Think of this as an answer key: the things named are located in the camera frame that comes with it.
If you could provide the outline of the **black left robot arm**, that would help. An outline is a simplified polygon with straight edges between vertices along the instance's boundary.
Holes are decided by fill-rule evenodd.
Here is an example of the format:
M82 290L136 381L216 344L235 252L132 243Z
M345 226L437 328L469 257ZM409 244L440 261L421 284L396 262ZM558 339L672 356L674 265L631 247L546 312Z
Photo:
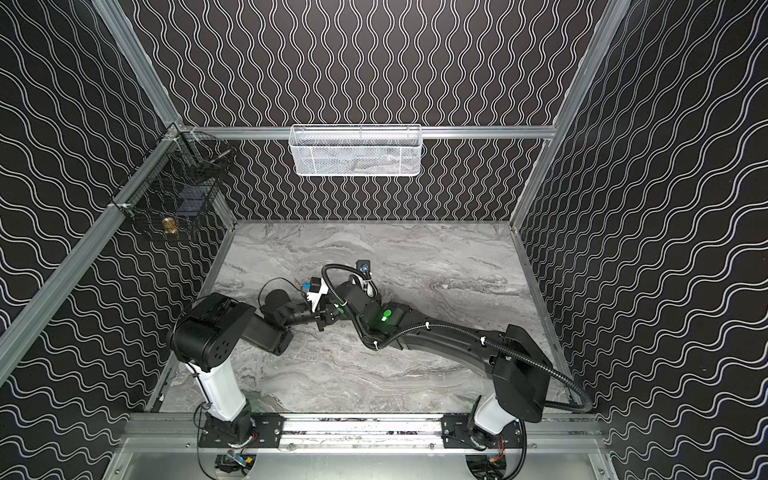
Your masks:
M293 299L276 289L258 306L212 293L176 323L168 342L179 362L193 374L207 413L234 424L250 411L230 361L239 342L280 356L293 339L294 326L314 324L322 330L342 317L342 308L315 292L302 292Z

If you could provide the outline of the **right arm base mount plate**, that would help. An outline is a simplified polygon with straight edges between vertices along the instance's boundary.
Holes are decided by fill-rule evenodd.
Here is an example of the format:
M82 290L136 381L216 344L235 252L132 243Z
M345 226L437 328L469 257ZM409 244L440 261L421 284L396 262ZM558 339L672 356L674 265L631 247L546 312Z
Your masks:
M475 426L468 414L445 414L440 419L440 434L446 449L472 449L482 451L521 448L527 434L524 425L513 420L501 433L491 434Z

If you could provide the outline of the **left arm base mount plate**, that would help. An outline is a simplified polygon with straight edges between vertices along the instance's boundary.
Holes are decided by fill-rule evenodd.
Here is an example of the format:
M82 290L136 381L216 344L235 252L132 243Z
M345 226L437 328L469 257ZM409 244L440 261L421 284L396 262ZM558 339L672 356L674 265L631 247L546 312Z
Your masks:
M276 448L279 446L286 419L276 413L244 415L222 421L206 415L199 434L200 448Z

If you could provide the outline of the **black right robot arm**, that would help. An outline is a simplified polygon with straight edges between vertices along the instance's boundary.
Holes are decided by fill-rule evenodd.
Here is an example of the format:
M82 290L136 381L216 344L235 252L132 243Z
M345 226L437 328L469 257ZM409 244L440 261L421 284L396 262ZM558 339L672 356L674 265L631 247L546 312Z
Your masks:
M471 329L437 320L407 304L383 303L350 281L331 288L329 294L367 348L431 353L490 379L493 392L473 408L475 430L499 435L514 421L540 422L547 408L571 413L589 413L593 408L584 388L556 370L517 325L504 331Z

